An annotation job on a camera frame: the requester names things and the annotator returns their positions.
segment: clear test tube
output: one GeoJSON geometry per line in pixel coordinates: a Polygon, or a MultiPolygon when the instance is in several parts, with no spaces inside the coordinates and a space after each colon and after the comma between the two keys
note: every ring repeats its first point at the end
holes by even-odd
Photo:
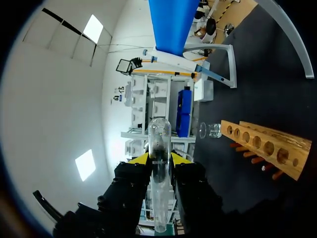
{"type": "Polygon", "coordinates": [[[166,231],[169,193],[169,158],[171,148],[171,125],[164,118],[149,124],[149,155],[153,163],[151,197],[155,231],[166,231]]]}

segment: blue box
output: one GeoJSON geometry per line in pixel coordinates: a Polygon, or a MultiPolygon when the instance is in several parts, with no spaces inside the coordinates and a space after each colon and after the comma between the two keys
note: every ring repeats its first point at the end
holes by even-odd
{"type": "Polygon", "coordinates": [[[187,137],[189,132],[190,116],[188,114],[181,114],[177,112],[176,118],[176,132],[178,137],[187,137]]]}
{"type": "Polygon", "coordinates": [[[182,90],[178,93],[177,113],[190,114],[192,105],[192,91],[182,90]]]}

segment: ceiling light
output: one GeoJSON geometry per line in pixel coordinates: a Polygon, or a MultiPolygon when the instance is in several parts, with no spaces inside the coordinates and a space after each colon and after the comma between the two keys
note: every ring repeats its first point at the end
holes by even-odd
{"type": "Polygon", "coordinates": [[[84,34],[97,44],[103,27],[101,22],[94,15],[91,15],[85,27],[84,34]]]}
{"type": "Polygon", "coordinates": [[[79,156],[75,162],[82,181],[85,181],[96,169],[92,150],[79,156]]]}

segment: blue container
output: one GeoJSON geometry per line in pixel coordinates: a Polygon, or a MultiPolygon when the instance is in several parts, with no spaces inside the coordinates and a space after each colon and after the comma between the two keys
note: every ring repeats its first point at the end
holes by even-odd
{"type": "Polygon", "coordinates": [[[183,56],[199,0],[149,0],[157,50],[183,56]]]}
{"type": "Polygon", "coordinates": [[[181,114],[177,112],[176,118],[176,132],[178,137],[187,137],[189,132],[190,116],[188,114],[181,114]]]}
{"type": "Polygon", "coordinates": [[[178,106],[177,113],[190,114],[190,108],[192,105],[192,91],[182,90],[178,93],[178,106]]]}

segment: black tabletop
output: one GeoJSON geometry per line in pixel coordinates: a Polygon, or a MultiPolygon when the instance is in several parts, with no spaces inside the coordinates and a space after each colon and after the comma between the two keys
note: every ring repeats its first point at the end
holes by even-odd
{"type": "MultiPolygon", "coordinates": [[[[200,123],[243,120],[310,139],[313,145],[298,181],[286,175],[273,181],[276,168],[262,172],[264,162],[252,165],[251,159],[229,147],[233,141],[225,136],[200,139],[197,135],[195,161],[205,166],[210,185],[223,198],[224,211],[243,212],[264,199],[276,199],[281,192],[290,204],[296,204],[309,192],[317,174],[317,79],[305,78],[292,44],[260,6],[224,43],[234,48],[238,87],[214,82],[214,100],[200,103],[200,123]]],[[[216,50],[208,61],[211,70],[229,77],[225,52],[216,50]]]]}

